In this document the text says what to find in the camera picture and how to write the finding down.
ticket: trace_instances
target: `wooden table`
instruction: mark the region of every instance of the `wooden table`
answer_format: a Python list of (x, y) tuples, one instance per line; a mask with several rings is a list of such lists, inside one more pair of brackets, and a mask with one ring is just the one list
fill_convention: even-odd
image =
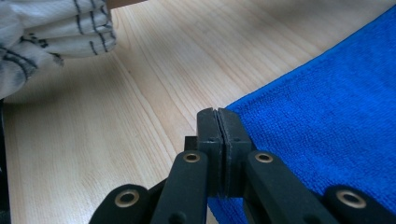
[(114, 10), (114, 51), (66, 60), (7, 98), (13, 223), (88, 223), (114, 188), (154, 186), (195, 135), (198, 111), (257, 90), (394, 3), (150, 0)]

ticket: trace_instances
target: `screw hole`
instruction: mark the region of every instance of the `screw hole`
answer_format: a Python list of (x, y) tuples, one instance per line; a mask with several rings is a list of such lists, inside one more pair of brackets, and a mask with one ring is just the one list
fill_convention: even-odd
[(139, 193), (135, 189), (126, 189), (119, 193), (114, 201), (120, 208), (130, 207), (139, 201)]
[(366, 201), (359, 196), (358, 194), (350, 191), (350, 190), (338, 190), (335, 195), (337, 199), (340, 200), (341, 203), (346, 204), (349, 207), (353, 208), (365, 208), (367, 206)]
[(303, 221), (306, 224), (320, 224), (321, 223), (320, 219), (318, 217), (313, 216), (313, 215), (305, 215), (303, 217)]
[(198, 160), (201, 159), (201, 157), (197, 154), (190, 153), (190, 154), (184, 155), (183, 159), (184, 159), (184, 161), (187, 161), (187, 162), (197, 162)]
[(168, 218), (169, 224), (184, 224), (186, 223), (186, 215), (182, 212), (176, 212)]
[(271, 162), (274, 158), (266, 153), (258, 153), (256, 155), (256, 160), (260, 162)]

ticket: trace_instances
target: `wood grain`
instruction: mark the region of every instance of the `wood grain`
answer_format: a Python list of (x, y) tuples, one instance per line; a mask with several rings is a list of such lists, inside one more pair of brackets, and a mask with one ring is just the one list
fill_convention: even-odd
[(195, 135), (198, 111), (257, 90), (393, 4), (150, 0), (114, 10), (114, 51), (67, 60), (6, 100), (13, 223), (88, 223), (114, 188), (154, 186)]

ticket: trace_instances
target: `blue microfiber cloth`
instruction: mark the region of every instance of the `blue microfiber cloth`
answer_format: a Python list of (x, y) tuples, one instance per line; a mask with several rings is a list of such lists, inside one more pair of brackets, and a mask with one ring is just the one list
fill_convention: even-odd
[[(348, 185), (396, 214), (396, 6), (228, 108), (309, 189)], [(219, 223), (246, 223), (241, 199), (209, 206)]]

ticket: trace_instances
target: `striped fabric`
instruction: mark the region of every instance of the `striped fabric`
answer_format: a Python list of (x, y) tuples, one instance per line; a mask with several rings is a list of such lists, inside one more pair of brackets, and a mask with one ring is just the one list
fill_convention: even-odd
[(0, 0), (0, 99), (63, 58), (114, 48), (104, 0)]

